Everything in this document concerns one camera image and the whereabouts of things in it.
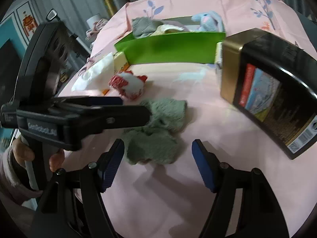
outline metal bolt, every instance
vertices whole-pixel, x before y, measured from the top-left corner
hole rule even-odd
[[[115,121],[116,121],[116,119],[113,118],[113,117],[109,117],[109,118],[106,119],[107,124],[115,123]]]
[[[256,174],[256,175],[260,175],[262,172],[259,168],[253,168],[252,171]]]
[[[222,163],[220,163],[220,167],[222,169],[227,169],[229,167],[229,165],[226,162],[222,162]]]
[[[59,168],[59,169],[56,170],[56,174],[58,176],[62,175],[63,173],[65,173],[65,169],[64,168]]]
[[[96,162],[90,162],[89,164],[88,164],[88,168],[89,169],[93,169],[93,168],[95,168],[97,166],[97,163]]]

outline hand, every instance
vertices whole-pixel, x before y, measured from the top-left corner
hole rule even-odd
[[[24,161],[33,161],[34,152],[25,144],[22,143],[21,137],[15,139],[12,142],[12,150],[17,163],[25,168]],[[61,168],[61,164],[64,162],[65,155],[64,150],[60,149],[58,152],[50,157],[50,169],[55,172]]]

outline blue gripper pad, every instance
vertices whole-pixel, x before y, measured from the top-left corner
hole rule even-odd
[[[108,152],[100,157],[98,176],[101,179],[101,192],[111,187],[124,154],[124,142],[116,139]]]
[[[199,139],[193,141],[191,152],[205,186],[210,189],[212,193],[217,193],[221,185],[219,160],[215,154],[206,150]]]

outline blue stuffed animal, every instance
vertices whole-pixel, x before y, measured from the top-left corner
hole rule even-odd
[[[203,12],[194,15],[192,21],[200,21],[200,28],[198,31],[223,32],[223,23],[220,15],[214,11]]]

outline pink tablecloth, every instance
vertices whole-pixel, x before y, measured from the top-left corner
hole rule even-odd
[[[148,1],[129,3],[120,9],[98,35],[92,55],[98,59],[114,51],[113,44],[117,39],[131,30],[131,19],[153,13]],[[296,13],[281,1],[266,0],[267,16],[263,9],[264,0],[151,1],[156,8],[164,6],[155,19],[215,10],[222,16],[228,35],[250,28],[264,28],[298,44],[317,58]],[[215,72],[205,71],[200,64],[134,65],[132,70],[149,77],[142,98],[187,100],[188,123],[179,134],[183,152],[174,164],[131,166],[124,160],[121,162],[112,187],[102,194],[118,233],[127,238],[199,236],[214,195],[204,187],[191,155],[191,142],[197,138],[220,161],[228,162],[234,168],[260,168],[280,203],[290,235],[299,229],[317,201],[317,145],[297,159],[289,160],[260,128],[220,97]],[[195,73],[198,81],[175,81],[180,74],[188,72]],[[62,96],[100,95],[96,90],[72,93],[70,90],[76,78],[61,92]],[[87,137],[83,149],[73,152],[64,167],[74,170],[96,161],[120,133],[121,130],[106,130],[103,134]],[[235,212],[233,219],[237,216],[238,212]],[[229,233],[232,232],[234,227],[231,226]]]

